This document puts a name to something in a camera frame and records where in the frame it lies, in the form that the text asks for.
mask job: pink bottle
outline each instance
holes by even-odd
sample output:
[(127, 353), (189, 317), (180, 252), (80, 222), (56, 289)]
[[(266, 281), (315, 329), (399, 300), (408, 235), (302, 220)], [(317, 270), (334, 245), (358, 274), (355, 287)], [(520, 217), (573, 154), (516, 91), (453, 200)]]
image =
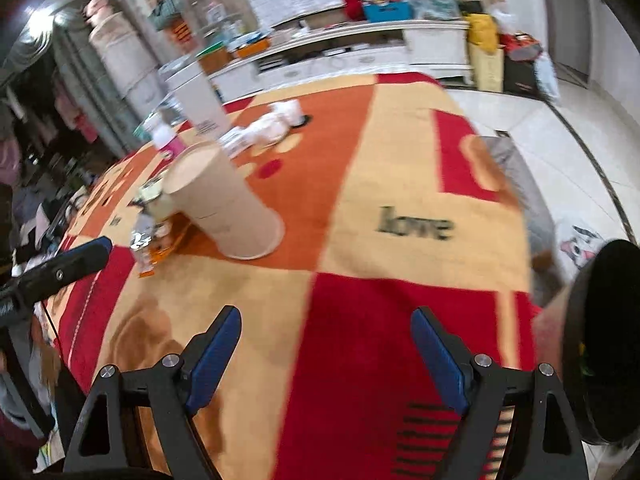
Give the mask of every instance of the pink bottle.
[(166, 153), (170, 160), (180, 155), (187, 146), (174, 129), (164, 122), (159, 113), (152, 114), (145, 121), (145, 129), (151, 133), (156, 150)]

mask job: white box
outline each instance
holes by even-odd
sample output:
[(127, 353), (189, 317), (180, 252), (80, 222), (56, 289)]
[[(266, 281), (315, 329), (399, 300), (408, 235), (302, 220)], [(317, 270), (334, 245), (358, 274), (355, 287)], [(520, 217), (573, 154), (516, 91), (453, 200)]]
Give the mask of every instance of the white box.
[(218, 140), (231, 129), (231, 121), (199, 63), (183, 68), (166, 83), (180, 101), (185, 117), (207, 139)]

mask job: blue basket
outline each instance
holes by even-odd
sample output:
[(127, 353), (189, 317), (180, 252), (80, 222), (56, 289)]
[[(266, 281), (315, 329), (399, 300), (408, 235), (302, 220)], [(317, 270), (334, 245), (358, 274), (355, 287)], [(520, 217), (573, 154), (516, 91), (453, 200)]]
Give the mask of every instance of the blue basket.
[(391, 2), (386, 5), (365, 4), (362, 8), (367, 20), (373, 23), (410, 20), (414, 16), (413, 7), (407, 2)]

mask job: light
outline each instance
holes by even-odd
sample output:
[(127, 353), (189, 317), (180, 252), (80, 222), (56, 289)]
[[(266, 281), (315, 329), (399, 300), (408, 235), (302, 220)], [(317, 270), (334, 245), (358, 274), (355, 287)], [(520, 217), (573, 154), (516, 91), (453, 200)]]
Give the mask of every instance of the light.
[(53, 30), (53, 16), (46, 10), (36, 9), (27, 22), (27, 31), (32, 38), (39, 38)]

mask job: silver screw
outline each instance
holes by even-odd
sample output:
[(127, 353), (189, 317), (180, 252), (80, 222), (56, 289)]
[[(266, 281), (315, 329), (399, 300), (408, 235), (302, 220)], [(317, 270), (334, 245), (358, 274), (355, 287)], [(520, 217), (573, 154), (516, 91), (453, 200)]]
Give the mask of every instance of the silver screw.
[(173, 368), (175, 365), (178, 364), (179, 360), (180, 360), (180, 356), (176, 354), (165, 355), (162, 358), (162, 366), (165, 366), (167, 368)]
[(547, 377), (554, 374), (554, 368), (552, 367), (552, 365), (549, 365), (547, 363), (542, 363), (538, 367), (538, 370), (540, 370), (541, 374), (546, 375)]
[(103, 379), (108, 379), (114, 373), (116, 373), (116, 367), (113, 365), (106, 365), (102, 370), (100, 370), (100, 377)]
[(491, 364), (491, 358), (487, 354), (478, 354), (474, 357), (474, 361), (478, 366), (487, 368)]

